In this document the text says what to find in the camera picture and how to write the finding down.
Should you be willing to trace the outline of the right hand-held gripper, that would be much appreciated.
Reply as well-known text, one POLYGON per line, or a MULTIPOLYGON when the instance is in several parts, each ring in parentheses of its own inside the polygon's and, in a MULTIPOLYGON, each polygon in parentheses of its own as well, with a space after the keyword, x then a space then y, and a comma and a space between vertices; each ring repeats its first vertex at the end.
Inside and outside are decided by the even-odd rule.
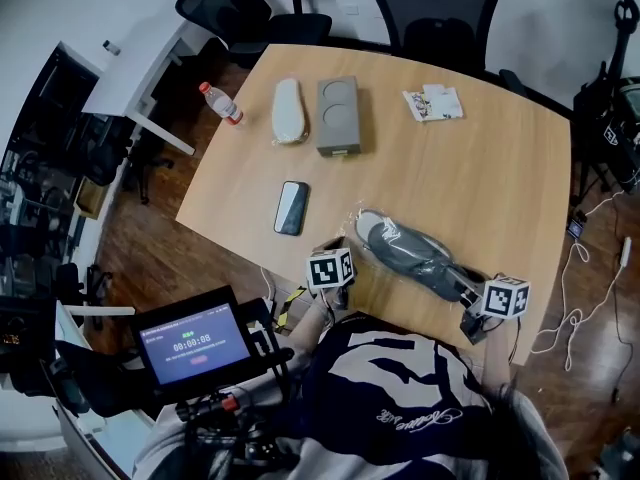
POLYGON ((460 329, 473 345, 485 339, 491 322, 520 318, 528 309, 530 283, 508 276, 486 276, 461 265, 450 266, 448 275, 459 288, 464 308, 460 329))

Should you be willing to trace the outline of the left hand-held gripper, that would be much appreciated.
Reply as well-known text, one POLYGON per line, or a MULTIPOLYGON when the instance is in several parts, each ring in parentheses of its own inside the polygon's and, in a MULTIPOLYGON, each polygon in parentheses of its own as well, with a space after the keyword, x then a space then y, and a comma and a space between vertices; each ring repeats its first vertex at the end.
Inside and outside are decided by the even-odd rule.
POLYGON ((344 236, 314 248, 306 260, 306 280, 312 291, 348 286, 355 277, 356 268, 344 236))

